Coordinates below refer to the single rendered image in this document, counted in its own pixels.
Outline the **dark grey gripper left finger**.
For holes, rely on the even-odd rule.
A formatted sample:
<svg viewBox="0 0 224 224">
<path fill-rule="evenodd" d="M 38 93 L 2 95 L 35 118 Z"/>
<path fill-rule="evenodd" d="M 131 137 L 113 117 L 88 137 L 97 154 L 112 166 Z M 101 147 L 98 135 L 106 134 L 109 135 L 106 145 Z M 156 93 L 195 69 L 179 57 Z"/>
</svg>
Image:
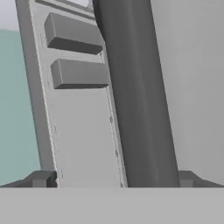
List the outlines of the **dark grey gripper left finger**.
<svg viewBox="0 0 224 224">
<path fill-rule="evenodd" d="M 3 187 L 56 187 L 56 171 L 34 171 L 24 179 L 3 185 Z"/>
</svg>

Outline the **grey fridge door bin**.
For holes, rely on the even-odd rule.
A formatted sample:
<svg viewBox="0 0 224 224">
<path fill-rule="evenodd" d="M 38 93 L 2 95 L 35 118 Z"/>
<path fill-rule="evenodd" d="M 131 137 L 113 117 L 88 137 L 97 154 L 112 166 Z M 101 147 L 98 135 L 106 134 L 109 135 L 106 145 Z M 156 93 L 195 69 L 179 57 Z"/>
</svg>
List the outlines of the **grey fridge door bin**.
<svg viewBox="0 0 224 224">
<path fill-rule="evenodd" d="M 56 59 L 51 64 L 55 89 L 105 88 L 109 84 L 106 66 L 102 63 Z"/>
<path fill-rule="evenodd" d="M 93 55 L 102 51 L 102 36 L 95 25 L 50 13 L 44 27 L 49 48 Z"/>
</svg>

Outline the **light grey freezer door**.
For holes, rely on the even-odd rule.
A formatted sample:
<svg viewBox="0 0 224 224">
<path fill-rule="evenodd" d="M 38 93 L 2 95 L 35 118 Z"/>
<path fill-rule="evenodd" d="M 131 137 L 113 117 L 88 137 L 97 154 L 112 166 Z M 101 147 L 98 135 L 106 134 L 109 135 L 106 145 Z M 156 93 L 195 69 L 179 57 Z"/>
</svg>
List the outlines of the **light grey freezer door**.
<svg viewBox="0 0 224 224">
<path fill-rule="evenodd" d="M 180 170 L 224 185 L 224 0 L 151 0 Z"/>
</svg>

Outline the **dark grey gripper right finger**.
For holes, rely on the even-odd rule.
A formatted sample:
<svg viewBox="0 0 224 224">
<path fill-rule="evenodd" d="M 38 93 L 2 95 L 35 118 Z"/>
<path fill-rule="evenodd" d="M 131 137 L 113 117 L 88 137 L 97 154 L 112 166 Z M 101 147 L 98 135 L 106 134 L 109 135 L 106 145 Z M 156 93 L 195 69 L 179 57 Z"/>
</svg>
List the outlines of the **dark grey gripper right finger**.
<svg viewBox="0 0 224 224">
<path fill-rule="evenodd" d="M 221 187 L 224 185 L 219 185 L 217 183 L 205 180 L 197 176 L 192 171 L 179 171 L 179 181 L 181 187 Z"/>
</svg>

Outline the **grey fridge door inner panel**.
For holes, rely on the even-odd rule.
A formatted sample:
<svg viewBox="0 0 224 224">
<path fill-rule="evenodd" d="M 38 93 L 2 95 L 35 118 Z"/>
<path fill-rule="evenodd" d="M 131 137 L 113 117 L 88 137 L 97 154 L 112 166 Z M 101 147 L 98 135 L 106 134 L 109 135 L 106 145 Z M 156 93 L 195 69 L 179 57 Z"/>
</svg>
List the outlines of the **grey fridge door inner panel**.
<svg viewBox="0 0 224 224">
<path fill-rule="evenodd" d="M 106 47 L 96 55 L 49 48 L 45 21 L 50 13 L 91 25 L 91 4 L 67 0 L 15 0 L 40 167 L 56 171 L 60 187 L 125 187 L 127 179 L 116 120 Z M 103 88 L 55 89 L 51 64 L 78 60 L 106 66 Z"/>
</svg>

